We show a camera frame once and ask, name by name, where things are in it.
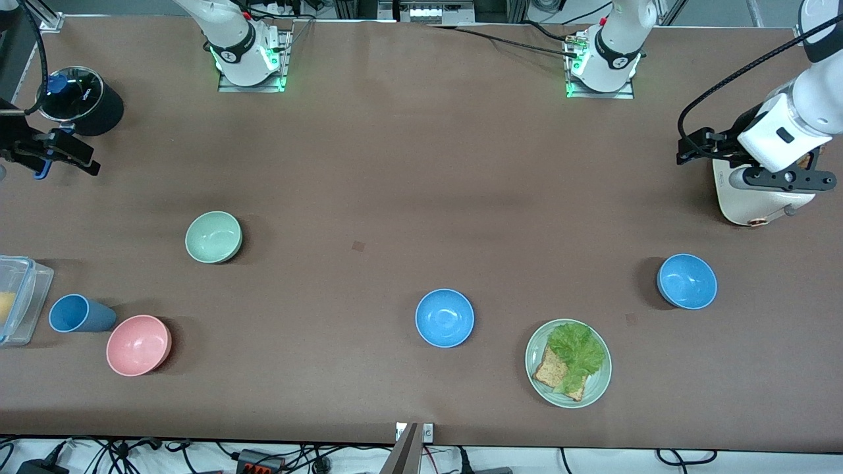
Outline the plain blue bowl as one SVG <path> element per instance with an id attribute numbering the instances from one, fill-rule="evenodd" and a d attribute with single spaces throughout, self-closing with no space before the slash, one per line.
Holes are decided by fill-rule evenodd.
<path id="1" fill-rule="evenodd" d="M 431 346 L 455 348 L 472 335 L 475 310 L 459 291 L 434 289 L 419 300 L 414 321 L 419 336 Z"/>

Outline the cream white toaster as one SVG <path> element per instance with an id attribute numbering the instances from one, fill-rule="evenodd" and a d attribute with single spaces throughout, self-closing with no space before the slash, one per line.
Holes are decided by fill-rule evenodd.
<path id="1" fill-rule="evenodd" d="M 819 158 L 821 148 L 810 151 L 813 162 Z M 816 193 L 785 193 L 768 191 L 744 191 L 728 183 L 732 171 L 750 165 L 732 167 L 724 160 L 713 160 L 713 176 L 717 199 L 723 216 L 732 224 L 746 227 L 761 227 L 783 216 L 793 216 L 801 207 L 809 204 Z"/>

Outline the blue cup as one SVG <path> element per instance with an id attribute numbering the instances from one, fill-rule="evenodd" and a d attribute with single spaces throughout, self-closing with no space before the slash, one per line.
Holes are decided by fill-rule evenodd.
<path id="1" fill-rule="evenodd" d="M 117 313 L 84 295 L 69 294 L 53 304 L 48 320 L 59 333 L 108 331 L 117 323 Z"/>

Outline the pink bowl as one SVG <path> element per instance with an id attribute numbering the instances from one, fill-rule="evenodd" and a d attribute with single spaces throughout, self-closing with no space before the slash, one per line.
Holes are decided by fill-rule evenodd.
<path id="1" fill-rule="evenodd" d="M 136 315 L 112 331 L 106 345 L 106 360 L 121 376 L 141 376 L 152 372 L 171 353 L 171 330 L 153 315 Z"/>

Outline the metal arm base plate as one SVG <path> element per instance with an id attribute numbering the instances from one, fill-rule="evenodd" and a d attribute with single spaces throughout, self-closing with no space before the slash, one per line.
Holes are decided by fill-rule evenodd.
<path id="1" fill-rule="evenodd" d="M 635 67 L 632 67 L 630 77 L 626 79 L 626 83 L 620 89 L 614 91 L 594 90 L 582 81 L 582 72 L 591 58 L 586 30 L 566 36 L 562 44 L 564 52 L 574 54 L 574 57 L 565 59 L 566 98 L 634 99 L 632 78 L 636 73 Z"/>
<path id="2" fill-rule="evenodd" d="M 219 92 L 279 93 L 286 87 L 292 31 L 272 26 L 241 56 L 240 63 L 226 63 L 213 52 L 219 70 Z"/>

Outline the black orange power strip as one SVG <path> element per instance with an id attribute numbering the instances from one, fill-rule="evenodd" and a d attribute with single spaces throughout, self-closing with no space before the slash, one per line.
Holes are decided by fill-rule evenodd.
<path id="1" fill-rule="evenodd" d="M 286 462 L 281 455 L 243 449 L 238 453 L 234 474 L 281 474 Z"/>

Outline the glass lid blue knob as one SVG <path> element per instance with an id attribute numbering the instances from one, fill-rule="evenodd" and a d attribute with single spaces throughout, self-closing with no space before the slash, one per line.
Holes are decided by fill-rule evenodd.
<path id="1" fill-rule="evenodd" d="M 54 121 L 73 121 L 90 114 L 103 95 L 103 79 L 84 66 L 63 67 L 52 72 L 45 93 L 40 93 L 39 112 Z"/>

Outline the speckled blue bowl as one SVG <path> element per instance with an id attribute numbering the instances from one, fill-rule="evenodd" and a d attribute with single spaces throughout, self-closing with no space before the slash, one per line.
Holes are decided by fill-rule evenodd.
<path id="1" fill-rule="evenodd" d="M 692 254 L 666 258 L 656 272 L 655 281 L 666 302 L 687 310 L 704 309 L 713 303 L 719 291 L 713 268 Z"/>

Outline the brown bread slice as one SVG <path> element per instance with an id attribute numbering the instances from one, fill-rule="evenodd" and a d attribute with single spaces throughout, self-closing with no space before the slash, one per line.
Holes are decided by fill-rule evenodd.
<path id="1" fill-rule="evenodd" d="M 534 381 L 550 387 L 553 393 L 581 402 L 586 390 L 588 374 L 578 374 L 569 369 L 566 362 L 559 358 L 550 345 L 546 345 L 542 358 L 531 376 Z"/>

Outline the light green bowl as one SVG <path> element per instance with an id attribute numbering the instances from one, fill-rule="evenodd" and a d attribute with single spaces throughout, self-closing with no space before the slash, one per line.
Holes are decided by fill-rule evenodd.
<path id="1" fill-rule="evenodd" d="M 240 222 L 230 213 L 213 211 L 194 219 L 186 231 L 184 246 L 194 261 L 220 264 L 234 258 L 243 241 Z"/>

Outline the clear plastic container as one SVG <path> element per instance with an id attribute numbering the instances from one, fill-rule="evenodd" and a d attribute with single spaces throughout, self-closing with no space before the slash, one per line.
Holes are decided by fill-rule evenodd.
<path id="1" fill-rule="evenodd" d="M 0 348 L 30 343 L 53 276 L 51 267 L 29 257 L 0 255 L 0 292 L 17 294 L 7 323 L 0 327 Z"/>

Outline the light green plate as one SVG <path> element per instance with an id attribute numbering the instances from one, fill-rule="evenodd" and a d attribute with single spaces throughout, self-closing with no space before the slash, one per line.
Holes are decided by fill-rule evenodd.
<path id="1" fill-rule="evenodd" d="M 596 339 L 599 340 L 603 349 L 605 349 L 606 357 L 605 360 L 603 360 L 603 364 L 600 367 L 599 371 L 588 377 L 586 381 L 586 390 L 584 393 L 584 398 L 581 402 L 573 402 L 570 398 L 564 395 L 553 393 L 550 387 L 547 387 L 544 384 L 540 384 L 539 382 L 534 381 L 531 377 L 533 375 L 533 372 L 535 372 L 539 365 L 539 362 L 542 358 L 542 354 L 544 353 L 545 346 L 548 345 L 548 337 L 551 331 L 557 326 L 569 322 L 579 322 L 581 324 L 585 324 L 581 321 L 560 319 L 546 322 L 544 325 L 539 327 L 533 333 L 533 335 L 530 336 L 530 339 L 526 344 L 524 363 L 529 382 L 533 389 L 539 394 L 542 399 L 558 408 L 577 409 L 587 407 L 593 404 L 594 402 L 598 401 L 598 399 L 608 389 L 609 382 L 611 381 L 612 376 L 613 366 L 608 346 L 605 340 L 603 340 L 603 337 L 600 336 L 596 330 L 593 330 L 592 327 L 588 326 L 593 330 L 594 334 L 596 335 Z"/>

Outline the white outlet strip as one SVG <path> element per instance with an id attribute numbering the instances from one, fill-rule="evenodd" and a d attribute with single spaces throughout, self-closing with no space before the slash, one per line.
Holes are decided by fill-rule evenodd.
<path id="1" fill-rule="evenodd" d="M 476 20 L 472 0 L 377 0 L 376 19 L 433 25 L 470 24 Z"/>

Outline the green lettuce leaf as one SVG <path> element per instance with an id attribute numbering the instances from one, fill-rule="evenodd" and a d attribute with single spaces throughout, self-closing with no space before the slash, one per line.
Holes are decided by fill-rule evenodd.
<path id="1" fill-rule="evenodd" d="M 554 393 L 572 395 L 581 390 L 588 376 L 601 368 L 606 353 L 593 330 L 579 322 L 569 322 L 554 328 L 548 337 L 548 347 L 565 363 L 566 374 L 554 387 Z"/>

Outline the aluminium frame profile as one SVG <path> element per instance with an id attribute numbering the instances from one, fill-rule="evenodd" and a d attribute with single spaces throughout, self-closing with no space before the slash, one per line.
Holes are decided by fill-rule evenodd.
<path id="1" fill-rule="evenodd" d="M 23 0 L 30 12 L 36 18 L 42 32 L 58 33 L 63 27 L 66 15 L 53 10 L 46 0 Z"/>

